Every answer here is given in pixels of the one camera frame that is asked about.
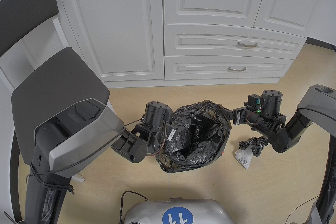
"black baseboard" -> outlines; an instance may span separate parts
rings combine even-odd
[[[22,220],[19,202],[19,157],[20,149],[18,140],[16,139],[16,134],[14,132],[12,151],[10,156],[9,189],[14,219],[16,222]]]
[[[311,37],[307,37],[306,43],[311,44],[311,45],[316,45],[316,46],[319,46],[319,47],[322,47],[322,48],[334,50],[336,52],[336,46],[334,46],[330,43],[327,43],[327,42],[323,42],[323,41],[311,38]]]

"white drawer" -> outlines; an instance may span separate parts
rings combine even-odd
[[[293,60],[241,56],[166,56],[165,79],[281,78]]]
[[[241,26],[166,24],[164,30],[165,56],[221,55],[294,60],[306,41],[292,34]]]

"gray seat cushion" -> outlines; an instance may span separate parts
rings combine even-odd
[[[109,90],[72,48],[48,59],[12,94],[15,132],[24,162],[32,161],[37,126],[88,98],[107,104],[109,95]]]

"blue circular logo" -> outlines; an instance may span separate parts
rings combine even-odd
[[[193,224],[193,214],[184,207],[168,209],[162,217],[163,224]]]

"crumpled black plastic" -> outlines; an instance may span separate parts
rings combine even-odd
[[[166,139],[156,155],[163,171],[197,169],[221,156],[231,130],[231,123],[221,108],[221,105],[204,100],[174,112],[172,125],[177,131],[171,141]]]
[[[259,157],[261,154],[261,151],[264,149],[264,146],[268,145],[267,138],[264,136],[261,136],[259,138],[251,137],[250,139],[247,139],[246,141],[239,142],[239,149],[245,150],[249,145],[252,145],[252,153],[253,156]]]

